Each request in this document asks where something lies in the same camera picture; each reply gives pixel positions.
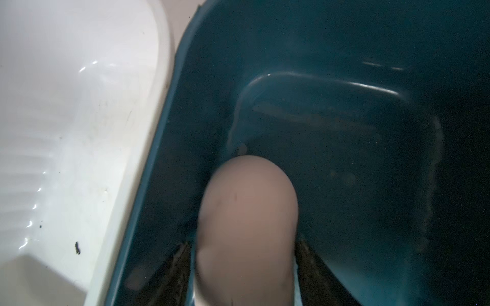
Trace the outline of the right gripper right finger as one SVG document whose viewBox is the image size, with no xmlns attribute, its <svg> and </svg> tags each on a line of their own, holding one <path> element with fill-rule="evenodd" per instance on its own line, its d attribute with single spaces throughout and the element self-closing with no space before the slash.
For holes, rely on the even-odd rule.
<svg viewBox="0 0 490 306">
<path fill-rule="evenodd" d="M 303 238 L 296 242 L 296 263 L 303 305 L 361 305 Z"/>
</svg>

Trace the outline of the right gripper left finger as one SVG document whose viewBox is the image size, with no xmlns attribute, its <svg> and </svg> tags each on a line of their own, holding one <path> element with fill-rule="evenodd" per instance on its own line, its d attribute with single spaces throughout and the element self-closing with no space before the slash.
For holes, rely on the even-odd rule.
<svg viewBox="0 0 490 306">
<path fill-rule="evenodd" d="M 186 305 L 190 264 L 191 245 L 180 243 L 148 282 L 145 305 Z"/>
</svg>

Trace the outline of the pink mouse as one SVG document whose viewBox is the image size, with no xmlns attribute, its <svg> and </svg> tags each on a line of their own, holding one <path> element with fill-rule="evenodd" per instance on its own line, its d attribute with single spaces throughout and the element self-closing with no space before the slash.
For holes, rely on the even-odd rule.
<svg viewBox="0 0 490 306">
<path fill-rule="evenodd" d="M 197 305 L 293 305 L 299 206 L 287 174 L 239 156 L 211 177 L 197 224 Z"/>
</svg>

